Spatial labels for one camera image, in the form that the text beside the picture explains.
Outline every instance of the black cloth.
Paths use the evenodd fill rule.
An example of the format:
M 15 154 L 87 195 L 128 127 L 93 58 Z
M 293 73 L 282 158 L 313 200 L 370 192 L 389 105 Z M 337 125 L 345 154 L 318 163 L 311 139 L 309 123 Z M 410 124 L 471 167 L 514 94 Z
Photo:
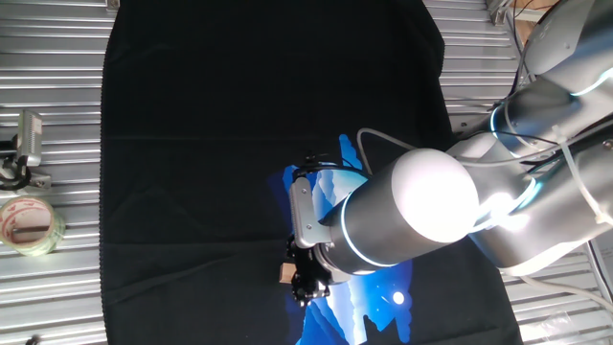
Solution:
M 286 167 L 341 163 L 339 138 L 355 148 L 362 127 L 448 149 L 443 51 L 416 0 L 122 1 L 102 80 L 109 344 L 314 343 L 303 327 L 321 314 L 278 283 Z M 364 146 L 375 172 L 403 153 Z M 470 240 L 412 267 L 399 307 L 412 344 L 521 343 L 500 274 Z M 368 344 L 402 343 L 397 320 L 373 319 Z M 349 342 L 319 320 L 337 330 L 320 343 Z

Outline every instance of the silver robot arm segment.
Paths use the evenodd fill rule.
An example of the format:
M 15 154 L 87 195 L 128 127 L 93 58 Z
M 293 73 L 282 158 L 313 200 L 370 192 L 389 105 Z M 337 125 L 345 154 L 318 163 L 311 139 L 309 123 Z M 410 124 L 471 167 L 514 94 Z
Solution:
M 318 221 L 311 187 L 298 177 L 290 188 L 294 236 L 288 254 L 297 301 L 329 294 L 351 275 L 391 267 L 464 238 L 479 198 L 466 169 L 450 155 L 415 149 L 373 176 Z
M 526 47 L 527 68 L 538 79 L 511 95 L 492 113 L 488 129 L 449 151 L 456 157 L 491 162 L 508 159 L 481 155 L 475 147 L 491 136 L 513 156 L 547 150 L 551 143 L 506 131 L 558 142 L 553 130 L 571 138 L 613 112 L 613 2 L 560 2 L 536 27 Z M 581 180 L 603 209 L 613 205 L 613 138 L 604 135 L 576 154 Z M 611 229 L 598 224 L 562 159 L 541 177 L 521 172 L 519 164 L 469 168 L 486 212 L 470 237 L 501 270 L 511 275 L 533 273 Z

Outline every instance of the metal grating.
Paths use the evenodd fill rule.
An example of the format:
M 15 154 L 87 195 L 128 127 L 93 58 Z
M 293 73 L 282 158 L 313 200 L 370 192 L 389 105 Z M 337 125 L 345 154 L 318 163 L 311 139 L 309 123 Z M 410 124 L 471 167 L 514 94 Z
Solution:
M 506 28 L 490 24 L 483 0 L 424 2 L 447 44 L 441 84 L 452 125 L 462 130 L 509 92 L 516 47 Z M 68 223 L 65 240 L 45 257 L 21 257 L 0 244 L 0 345 L 21 345 L 33 334 L 44 345 L 106 343 L 98 260 L 100 92 L 113 20 L 104 0 L 0 0 L 0 138 L 14 135 L 21 108 L 43 115 L 39 170 L 54 179 L 43 197 Z M 13 196 L 0 194 L 0 203 Z M 594 288 L 586 256 L 575 254 L 539 274 Z M 528 344 L 538 342 L 530 326 L 558 307 L 573 308 L 590 336 L 611 332 L 610 319 L 589 302 L 504 279 Z

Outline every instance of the white cable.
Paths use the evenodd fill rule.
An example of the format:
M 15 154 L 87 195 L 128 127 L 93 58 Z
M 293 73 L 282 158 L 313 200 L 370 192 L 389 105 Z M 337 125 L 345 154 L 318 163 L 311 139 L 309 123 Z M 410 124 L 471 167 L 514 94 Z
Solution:
M 585 183 L 583 183 L 583 180 L 579 175 L 579 169 L 577 168 L 577 164 L 575 164 L 575 159 L 573 159 L 573 154 L 568 148 L 567 139 L 562 134 L 561 129 L 559 128 L 559 126 L 553 126 L 552 129 L 557 136 L 557 141 L 562 148 L 562 153 L 564 154 L 564 158 L 566 158 L 566 163 L 568 164 L 568 168 L 571 171 L 571 175 L 573 176 L 575 183 L 577 183 L 577 187 L 579 187 L 579 191 L 581 192 L 583 198 L 585 198 L 585 201 L 587 201 L 587 204 L 590 206 L 590 208 L 592 208 L 592 211 L 594 211 L 594 214 L 596 215 L 596 223 L 603 224 L 607 222 L 613 225 L 613 218 L 611 218 L 611 216 L 609 216 L 606 212 L 602 211 L 601 205 L 592 196 L 590 191 L 587 190 L 587 187 L 585 187 Z
M 606 301 L 604 298 L 600 297 L 599 295 L 586 291 L 582 288 L 570 287 L 570 286 L 565 286 L 562 284 L 543 283 L 543 282 L 537 281 L 536 279 L 526 277 L 526 276 L 522 276 L 519 278 L 523 280 L 524 282 L 526 282 L 526 284 L 529 284 L 535 288 L 547 289 L 547 290 L 554 291 L 554 292 L 573 293 L 579 296 L 587 297 L 591 299 L 592 301 L 600 304 L 608 311 L 613 312 L 612 304 L 610 304 L 608 301 Z
M 371 166 L 368 164 L 368 159 L 366 158 L 366 153 L 364 152 L 364 146 L 362 145 L 362 133 L 369 133 L 372 135 L 376 135 L 379 138 L 385 139 L 387 141 L 389 141 L 390 143 L 394 143 L 398 146 L 400 146 L 401 148 L 405 148 L 407 150 L 415 150 L 416 147 L 411 146 L 405 142 L 399 141 L 398 139 L 389 136 L 383 132 L 380 132 L 378 130 L 372 129 L 372 128 L 362 128 L 360 130 L 357 131 L 357 148 L 360 151 L 360 157 L 362 158 L 362 162 L 364 163 L 364 168 L 366 168 L 366 173 L 368 174 L 373 174 L 373 171 L 371 170 Z
M 567 145 L 573 145 L 575 144 L 577 141 L 583 140 L 585 138 L 587 138 L 588 136 L 604 129 L 607 128 L 609 126 L 613 125 L 613 120 L 611 121 L 607 121 L 604 124 L 600 125 L 600 126 L 596 126 L 588 131 L 586 131 L 585 133 L 582 133 L 576 137 L 574 137 L 573 139 L 570 139 L 567 142 Z M 535 159 L 535 158 L 539 158 L 540 156 L 547 154 L 547 153 L 551 153 L 553 151 L 556 150 L 560 150 L 561 147 L 560 145 L 555 145 L 549 149 L 545 149 L 543 151 L 537 152 L 537 153 L 533 153 L 533 154 L 529 154 L 523 157 L 519 157 L 519 158 L 515 158 L 515 159 L 509 159 L 509 160 L 504 160 L 504 161 L 499 161 L 499 162 L 468 162 L 468 161 L 464 161 L 462 159 L 458 159 L 458 162 L 462 163 L 462 165 L 464 165 L 465 167 L 474 167 L 474 168 L 497 168 L 497 167 L 504 167 L 508 164 L 515 164 L 515 163 L 520 163 L 520 162 L 524 162 L 527 160 L 531 160 L 531 159 Z

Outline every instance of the packing tape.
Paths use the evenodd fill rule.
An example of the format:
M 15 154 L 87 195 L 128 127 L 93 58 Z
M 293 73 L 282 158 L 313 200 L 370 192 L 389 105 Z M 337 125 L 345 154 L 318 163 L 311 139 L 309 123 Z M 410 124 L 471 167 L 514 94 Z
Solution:
M 23 255 L 49 253 L 65 231 L 64 219 L 38 197 L 16 197 L 0 208 L 0 241 Z

